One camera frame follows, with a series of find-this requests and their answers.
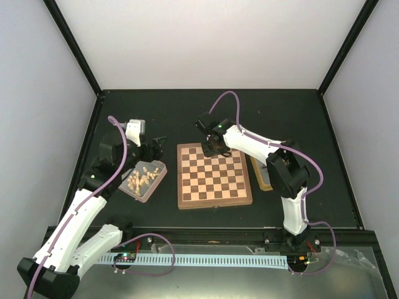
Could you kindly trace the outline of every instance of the chessboard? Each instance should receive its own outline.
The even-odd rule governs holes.
[[[233,149],[230,157],[207,158],[201,143],[178,145],[177,150],[179,209],[252,203],[244,153]]]

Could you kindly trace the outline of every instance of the white panel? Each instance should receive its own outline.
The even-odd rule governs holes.
[[[3,0],[0,32],[0,297],[22,298],[17,265],[57,223],[95,95],[43,1]]]
[[[363,221],[399,292],[399,2],[380,1],[326,99]]]
[[[365,0],[58,0],[111,88],[318,88]]]

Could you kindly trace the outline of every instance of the black tabletop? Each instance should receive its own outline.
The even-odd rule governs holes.
[[[107,117],[119,121],[131,118],[146,121],[147,137],[167,136],[161,159],[168,169],[164,180],[146,203],[117,191],[92,225],[102,225],[113,216],[130,219],[137,227],[282,227],[280,197],[261,191],[251,161],[247,157],[253,203],[248,206],[218,209],[179,210],[177,205],[177,152],[182,143],[195,143],[204,136],[194,126],[197,117],[207,112],[224,90],[122,90],[105,94],[86,167],[97,154],[103,135],[116,130]],[[296,140],[301,150],[316,160],[325,175],[324,185],[307,198],[310,221],[324,220],[334,227],[357,227],[353,197],[345,180],[340,156],[332,136],[322,99],[315,90],[236,90],[241,101],[240,123],[262,136]],[[214,114],[223,120],[235,116],[236,103],[227,95]],[[310,168],[308,186],[319,177]]]

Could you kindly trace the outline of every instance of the purple cable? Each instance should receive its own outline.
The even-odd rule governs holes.
[[[317,172],[319,173],[319,183],[318,183],[316,186],[314,186],[312,189],[310,189],[310,190],[308,190],[307,192],[303,193],[303,195],[302,195],[302,197],[301,197],[301,200],[300,200],[300,214],[301,214],[301,216],[302,216],[302,220],[303,220],[307,225],[309,225],[309,226],[326,225],[326,226],[330,229],[331,234],[332,234],[332,242],[333,242],[333,254],[332,254],[332,258],[331,258],[330,262],[329,262],[325,267],[323,267],[322,269],[320,269],[320,270],[318,270],[318,271],[316,271],[316,272],[312,272],[312,273],[300,273],[300,272],[295,272],[295,271],[293,271],[290,267],[289,267],[289,271],[290,271],[292,274],[300,274],[300,275],[320,274],[320,273],[326,271],[326,270],[332,265],[332,263],[334,262],[334,260],[335,260],[335,254],[336,254],[336,251],[337,251],[337,242],[336,242],[336,239],[335,239],[334,230],[333,230],[332,226],[331,226],[330,224],[328,224],[326,221],[307,222],[307,221],[304,220],[304,219],[305,219],[305,215],[304,215],[304,211],[305,211],[305,201],[304,201],[304,198],[305,198],[306,195],[309,195],[310,193],[313,193],[314,191],[318,190],[318,188],[320,188],[321,185],[323,185],[323,182],[324,182],[323,171],[321,170],[320,166],[319,166],[312,158],[310,158],[310,157],[307,156],[306,154],[304,154],[304,153],[302,153],[302,152],[300,152],[300,151],[298,151],[298,150],[296,150],[296,149],[294,149],[294,148],[290,148],[290,147],[288,147],[288,146],[285,146],[285,145],[280,145],[280,144],[278,144],[278,143],[271,143],[271,142],[269,143],[269,142],[267,142],[267,141],[265,141],[265,140],[260,139],[260,138],[257,137],[257,136],[254,136],[254,135],[252,135],[252,134],[250,134],[250,133],[245,132],[245,130],[243,131],[243,128],[242,128],[241,125],[239,124],[239,98],[238,98],[237,93],[235,93],[234,91],[228,90],[227,92],[222,93],[222,94],[220,95],[220,97],[215,101],[215,103],[213,104],[213,106],[211,107],[211,109],[210,109],[210,111],[209,111],[209,114],[212,113],[212,111],[213,111],[214,108],[217,106],[217,104],[219,103],[219,101],[220,101],[225,95],[227,95],[227,94],[229,94],[229,93],[232,94],[232,95],[234,95],[234,97],[236,98],[236,103],[237,103],[236,124],[237,124],[238,130],[239,130],[242,134],[244,134],[245,136],[248,136],[248,137],[252,138],[253,140],[256,140],[256,141],[258,141],[258,142],[260,142],[260,143],[263,143],[264,145],[267,145],[267,146],[274,146],[274,147],[276,147],[276,148],[281,148],[281,149],[283,149],[283,150],[290,151],[290,152],[292,152],[292,153],[294,153],[294,154],[297,154],[298,156],[300,156],[300,157],[304,158],[305,160],[307,160],[311,165],[313,165],[313,167],[314,167],[314,168],[317,170]]]
[[[75,209],[75,212],[78,212],[79,209],[88,201],[90,200],[92,197],[96,196],[99,192],[101,192],[104,188],[106,188],[121,172],[123,166],[125,165],[126,162],[126,157],[127,157],[127,140],[126,140],[126,136],[125,136],[125,132],[123,132],[122,127],[120,126],[119,122],[117,121],[117,119],[113,116],[108,116],[108,121],[113,124],[114,126],[117,126],[121,136],[122,136],[122,141],[123,141],[123,156],[122,156],[122,161],[120,162],[120,166],[118,167],[118,169],[115,171],[115,173],[111,176],[111,178],[108,179],[108,181],[106,181],[105,183],[103,183],[100,187],[98,187],[92,194],[90,194],[89,196],[87,196]],[[74,214],[71,214],[67,220],[64,222],[64,224],[62,225],[62,227],[60,228],[60,230],[58,231],[57,235],[55,235],[54,240],[52,241],[52,243],[49,246],[48,249],[48,253],[51,253],[52,250],[54,249],[55,244],[57,243],[57,241],[60,239],[60,236],[62,234],[62,232],[65,230],[65,228],[67,227],[68,223],[72,220],[72,218],[74,217]],[[28,290],[28,294],[27,294],[27,299],[31,299],[33,296],[33,289],[34,289],[34,285],[36,283],[37,277],[39,276],[40,271],[42,270],[42,267],[44,265],[44,263],[46,262],[48,257],[44,257],[42,262],[40,263],[40,265],[37,267],[35,274],[32,277],[32,281],[31,284],[29,285],[29,290]]]
[[[169,266],[168,270],[166,270],[165,272],[159,273],[159,274],[151,274],[151,273],[145,273],[145,272],[121,270],[121,269],[118,269],[118,268],[117,268],[117,262],[118,262],[118,260],[116,260],[116,261],[113,263],[114,269],[115,269],[115,270],[118,270],[119,272],[123,272],[123,271],[124,271],[125,273],[137,274],[137,275],[148,276],[148,277],[160,277],[160,276],[164,276],[164,275],[170,273],[170,272],[173,270],[173,267],[175,266],[175,262],[176,262],[175,250],[174,250],[172,244],[170,243],[170,241],[169,241],[167,238],[165,238],[164,236],[162,236],[162,235],[153,234],[153,233],[147,233],[147,234],[138,235],[137,237],[134,237],[134,238],[130,239],[129,241],[126,241],[126,242],[124,242],[124,243],[119,244],[118,246],[115,246],[114,249],[115,249],[115,248],[119,248],[119,247],[124,246],[124,245],[129,244],[129,243],[132,243],[132,242],[134,242],[134,241],[136,241],[136,240],[138,240],[138,239],[140,239],[140,238],[147,237],[147,236],[149,236],[149,235],[152,235],[152,236],[154,236],[154,237],[161,238],[162,240],[164,240],[164,241],[169,245],[170,250],[172,251],[172,264]]]

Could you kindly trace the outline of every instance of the purple hose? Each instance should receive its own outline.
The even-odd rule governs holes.
[[[173,266],[175,265],[175,262],[176,262],[175,250],[174,250],[172,244],[169,242],[169,240],[168,240],[167,238],[165,238],[164,236],[162,236],[162,235],[152,234],[152,233],[138,235],[137,237],[134,237],[134,238],[130,239],[129,241],[126,241],[126,242],[124,242],[124,243],[119,244],[118,246],[115,246],[114,249],[115,249],[115,248],[119,248],[119,247],[124,246],[124,245],[129,244],[129,243],[132,243],[132,242],[134,242],[134,241],[136,241],[136,240],[138,240],[138,239],[140,239],[140,238],[147,237],[147,236],[149,236],[149,235],[152,235],[152,236],[154,236],[154,237],[161,238],[162,240],[164,240],[164,241],[169,245],[170,250],[172,251],[172,264],[169,266],[168,270],[166,270],[165,272],[159,273],[159,274],[151,274],[151,273],[137,272],[137,271],[129,271],[129,270],[120,270],[120,269],[117,268],[117,262],[118,262],[118,260],[116,260],[116,261],[113,263],[114,269],[115,269],[115,270],[118,270],[119,272],[125,271],[125,273],[137,274],[137,275],[148,276],[148,277],[160,277],[160,276],[164,276],[164,275],[170,273],[170,272],[173,270]]]
[[[211,107],[211,109],[210,109],[210,111],[209,111],[209,114],[212,113],[212,111],[213,111],[214,108],[217,106],[217,104],[219,103],[219,101],[220,101],[225,95],[227,95],[227,94],[229,94],[229,93],[232,94],[232,95],[234,95],[234,97],[236,98],[236,103],[237,103],[236,124],[237,124],[238,130],[239,130],[242,134],[244,134],[244,135],[247,136],[247,137],[252,138],[253,140],[256,140],[256,141],[258,141],[258,142],[260,142],[260,143],[263,143],[264,145],[267,145],[267,146],[274,146],[274,147],[276,147],[276,148],[281,148],[281,149],[283,149],[283,150],[290,151],[290,152],[292,152],[292,153],[294,153],[294,154],[297,154],[298,156],[300,156],[300,157],[304,158],[305,160],[307,160],[311,165],[313,165],[313,167],[314,167],[314,168],[317,170],[317,172],[319,173],[319,183],[318,183],[316,186],[314,186],[312,189],[310,189],[310,190],[308,190],[307,192],[303,193],[303,195],[302,195],[302,197],[301,197],[301,200],[300,200],[300,214],[301,214],[301,216],[302,216],[302,220],[303,220],[307,225],[309,225],[309,226],[326,225],[326,226],[330,229],[331,234],[332,234],[332,242],[333,242],[333,254],[332,254],[332,258],[331,258],[330,262],[329,262],[325,267],[323,267],[322,269],[320,269],[320,270],[318,270],[318,271],[316,271],[316,272],[312,272],[312,273],[300,273],[300,272],[295,272],[295,271],[293,271],[290,267],[289,267],[289,271],[290,271],[292,274],[300,274],[300,275],[314,275],[314,274],[320,274],[320,273],[326,271],[326,270],[332,265],[332,263],[334,262],[334,260],[335,260],[335,254],[336,254],[336,251],[337,251],[337,242],[336,242],[336,239],[335,239],[334,230],[333,230],[332,226],[331,226],[330,224],[328,224],[326,221],[307,222],[307,221],[304,220],[304,219],[306,218],[305,215],[304,215],[304,211],[305,211],[305,201],[304,201],[304,198],[305,198],[306,195],[309,195],[310,193],[313,193],[314,191],[318,190],[318,188],[320,188],[321,185],[323,185],[323,182],[324,182],[323,171],[321,170],[320,166],[319,166],[312,158],[310,158],[310,157],[307,156],[306,154],[304,154],[304,153],[302,153],[302,152],[300,152],[300,151],[298,151],[298,150],[296,150],[296,149],[294,149],[294,148],[290,148],[290,147],[288,147],[288,146],[285,146],[285,145],[280,145],[280,144],[278,144],[278,143],[267,142],[267,141],[265,141],[265,140],[260,139],[260,138],[257,137],[257,136],[254,136],[254,135],[252,135],[252,134],[246,132],[245,130],[243,130],[243,128],[242,128],[241,125],[239,124],[239,98],[238,98],[237,93],[235,93],[234,91],[229,90],[229,91],[227,91],[227,92],[222,93],[222,94],[220,95],[220,97],[219,97],[219,98],[215,101],[215,103],[212,105],[212,107]]]
[[[99,188],[97,188],[92,194],[90,194],[89,196],[87,196],[87,198],[85,200],[83,200],[75,209],[75,212],[78,212],[79,209],[88,201],[90,200],[90,198],[96,196],[99,192],[101,192],[104,188],[106,188],[121,172],[123,166],[125,165],[126,162],[126,157],[127,157],[127,140],[126,140],[126,136],[125,136],[125,132],[123,132],[122,127],[120,126],[119,122],[116,120],[116,118],[114,118],[113,116],[108,116],[108,121],[117,126],[121,136],[122,136],[122,141],[123,141],[123,156],[122,156],[122,161],[120,162],[120,166],[118,167],[118,169],[115,171],[115,173],[111,176],[111,178],[108,179],[108,181],[106,181],[104,184],[102,184]],[[67,220],[64,222],[64,224],[62,225],[62,227],[60,228],[60,230],[58,231],[57,235],[55,235],[54,240],[52,241],[52,243],[49,246],[48,249],[48,253],[51,253],[52,250],[54,249],[55,244],[57,243],[57,241],[60,239],[60,236],[62,234],[62,232],[65,230],[65,228],[67,227],[68,223],[72,220],[72,218],[74,217],[74,214],[71,214]],[[35,274],[32,277],[32,281],[31,284],[29,285],[29,291],[27,294],[27,299],[32,299],[33,296],[33,289],[34,289],[34,285],[36,283],[37,277],[39,276],[39,273],[41,271],[41,269],[43,268],[46,260],[48,257],[44,257],[42,262],[40,263],[40,265],[37,267]]]

